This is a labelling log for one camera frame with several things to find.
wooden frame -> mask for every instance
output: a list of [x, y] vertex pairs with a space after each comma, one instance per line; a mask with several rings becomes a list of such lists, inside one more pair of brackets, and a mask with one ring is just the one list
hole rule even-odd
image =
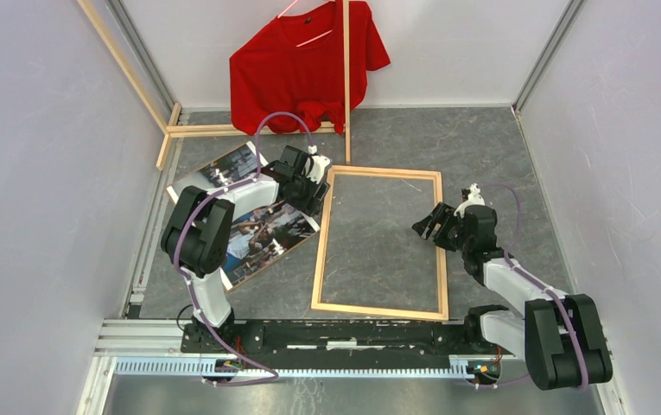
[[[121, 67], [124, 75], [127, 80], [131, 83], [131, 86], [139, 95], [139, 98], [144, 103], [144, 106], [147, 107], [149, 114], [157, 123], [157, 126], [160, 128], [162, 133], [165, 135], [162, 140], [162, 147], [160, 149], [160, 155], [157, 158], [156, 167], [160, 170], [164, 169], [164, 166], [167, 162], [167, 156], [169, 153], [169, 146], [172, 144], [173, 138], [178, 137], [216, 137], [216, 136], [243, 136], [245, 133], [243, 131], [237, 130], [231, 124], [216, 124], [216, 125], [177, 125], [178, 118], [180, 117], [181, 105], [180, 103], [175, 103], [173, 107], [172, 114], [170, 115], [169, 120], [162, 119], [160, 114], [159, 107], [156, 105], [155, 101], [149, 96], [147, 90], [144, 88], [144, 85], [137, 77], [134, 68], [129, 63], [129, 60], [124, 55], [124, 51], [118, 46], [114, 35], [106, 27], [104, 20], [99, 16], [99, 13], [94, 8], [92, 0], [78, 0], [78, 3], [83, 9], [84, 13], [88, 17], [88, 20], [91, 22], [93, 27], [99, 33], [101, 40], [104, 41], [104, 44], [109, 48], [109, 52], [116, 60], [119, 67]], [[345, 110], [346, 110], [346, 125], [345, 125], [345, 135], [346, 135], [346, 164], [351, 163], [351, 117], [350, 117], [350, 43], [349, 43], [349, 32], [350, 32], [350, 20], [349, 13], [350, 10], [350, 0], [342, 0], [340, 2], [341, 7], [343, 8], [343, 60], [344, 60], [344, 78], [345, 78]], [[323, 122], [320, 128], [315, 131], [316, 133], [322, 132], [334, 132], [333, 124], [329, 122]], [[271, 131], [264, 127], [262, 129], [262, 134], [271, 134]]]
[[407, 318], [413, 320], [449, 320], [449, 303], [447, 293], [447, 260], [445, 251], [439, 247], [435, 249], [437, 258], [437, 312], [414, 311], [400, 309], [385, 309], [379, 307], [365, 307], [358, 305], [333, 304], [322, 302], [322, 284], [325, 275], [325, 255], [327, 250], [327, 236], [330, 230], [330, 214], [333, 207], [333, 187], [336, 176], [364, 176], [386, 177], [397, 179], [431, 180], [434, 186], [434, 203], [429, 205], [431, 210], [442, 201], [442, 174], [438, 171], [404, 170], [404, 169], [377, 169], [370, 167], [333, 166], [327, 173], [327, 182], [330, 189], [325, 195], [322, 208], [322, 221], [320, 225], [320, 244], [317, 248], [317, 262], [315, 264], [315, 282], [312, 288], [313, 310], [339, 311], [344, 313], [363, 314], [368, 316], [388, 316]]

shirt neckline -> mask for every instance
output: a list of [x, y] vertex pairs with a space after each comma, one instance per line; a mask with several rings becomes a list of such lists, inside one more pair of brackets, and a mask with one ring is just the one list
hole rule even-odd
[[[307, 13], [304, 13], [304, 14], [301, 14], [301, 15], [282, 16], [282, 17], [275, 16], [274, 20], [272, 22], [276, 26], [276, 31], [279, 33], [279, 37], [281, 38], [282, 44], [287, 48], [290, 48], [292, 50], [295, 50], [295, 51], [299, 52], [299, 51], [303, 51], [303, 50], [314, 50], [314, 49], [317, 49], [317, 48], [322, 48], [322, 47], [326, 46], [328, 43], [330, 43], [333, 40], [333, 38], [336, 36], [336, 34], [338, 33], [338, 28], [339, 28], [338, 27], [339, 26], [338, 22], [342, 22], [342, 19], [341, 19], [341, 16], [340, 16], [340, 9], [337, 6], [338, 1], [339, 0], [336, 0], [334, 2], [327, 2], [327, 3], [325, 3], [325, 4], [323, 4], [319, 7], [316, 7], [315, 9], [310, 10]], [[322, 9], [322, 8], [326, 8], [326, 9], [332, 8], [333, 9], [334, 19], [333, 19], [332, 31], [330, 32], [329, 35], [325, 36], [326, 37], [325, 39], [323, 39], [323, 40], [318, 39], [318, 41], [316, 41], [317, 44], [312, 45], [312, 43], [310, 43], [310, 45], [308, 45], [308, 46], [302, 46], [302, 47], [298, 48], [296, 43], [293, 43], [287, 37], [287, 34], [284, 32], [284, 27], [283, 27], [282, 22], [280, 22], [280, 19], [284, 20], [285, 22], [288, 21], [288, 20], [307, 20], [307, 18], [309, 17], [310, 14], [317, 13], [317, 10]]]

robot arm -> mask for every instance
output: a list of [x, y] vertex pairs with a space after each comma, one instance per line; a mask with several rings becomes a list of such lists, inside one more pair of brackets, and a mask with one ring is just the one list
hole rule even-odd
[[205, 324], [220, 327], [231, 315], [231, 305], [226, 300], [220, 278], [220, 267], [226, 258], [231, 225], [234, 220], [256, 208], [286, 201], [297, 210], [313, 215], [320, 211], [328, 185], [323, 181], [330, 160], [316, 154], [316, 148], [308, 152], [287, 146], [279, 160], [262, 168], [244, 186], [227, 189], [202, 190], [195, 186], [185, 188], [175, 205], [175, 211], [162, 234], [161, 248], [170, 260], [190, 214], [211, 193], [220, 192], [208, 202], [187, 230], [180, 254], [181, 269], [190, 279], [194, 290], [194, 303], [199, 307], [194, 315], [199, 320], [202, 311]]
[[[613, 367], [592, 298], [548, 286], [507, 255], [497, 244], [498, 217], [485, 205], [477, 185], [463, 189], [462, 199], [457, 208], [438, 204], [412, 228], [441, 248], [461, 251], [465, 271], [479, 284], [498, 292], [517, 311], [499, 305], [470, 309], [466, 317], [469, 335], [499, 344], [524, 359], [540, 389], [578, 386], [582, 373], [571, 340], [574, 336], [564, 328], [569, 318], [577, 333], [588, 383], [610, 381]], [[560, 300], [566, 316], [554, 297]]]

red shirt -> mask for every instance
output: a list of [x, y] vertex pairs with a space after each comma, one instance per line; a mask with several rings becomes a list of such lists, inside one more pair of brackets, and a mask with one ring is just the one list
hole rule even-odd
[[[231, 121], [252, 135], [267, 115], [291, 112], [311, 131], [325, 116], [343, 132], [345, 125], [343, 16], [339, 2], [328, 2], [300, 16], [275, 17], [231, 59]], [[329, 35], [297, 47], [332, 29]], [[371, 19], [366, 2], [350, 2], [351, 109], [365, 97], [365, 71], [391, 61]], [[291, 117], [268, 123], [275, 133], [299, 130]]]

pink hanger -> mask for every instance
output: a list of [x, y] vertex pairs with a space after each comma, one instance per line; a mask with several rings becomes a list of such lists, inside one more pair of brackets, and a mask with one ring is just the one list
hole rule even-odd
[[[292, 4], [290, 4], [289, 6], [287, 6], [287, 9], [284, 9], [284, 11], [282, 11], [282, 13], [279, 13], [279, 14], [276, 15], [276, 16], [277, 16], [277, 17], [282, 17], [282, 16], [284, 16], [284, 14], [286, 14], [286, 13], [289, 11], [289, 9], [291, 9], [291, 8], [292, 8], [295, 4], [297, 4], [297, 2], [299, 2], [299, 1], [300, 1], [300, 0], [295, 0], [294, 2], [292, 2]], [[323, 34], [321, 34], [321, 35], [318, 35], [318, 36], [313, 37], [312, 39], [310, 39], [310, 40], [308, 40], [308, 41], [304, 41], [304, 42], [300, 43], [299, 45], [297, 45], [297, 47], [299, 48], [300, 46], [305, 46], [305, 45], [307, 45], [308, 43], [314, 42], [314, 41], [316, 41], [316, 40], [322, 38], [323, 36], [330, 35], [331, 33], [333, 33], [333, 31], [330, 29], [330, 30], [328, 30], [327, 32], [325, 32], [325, 33], [323, 33]]]

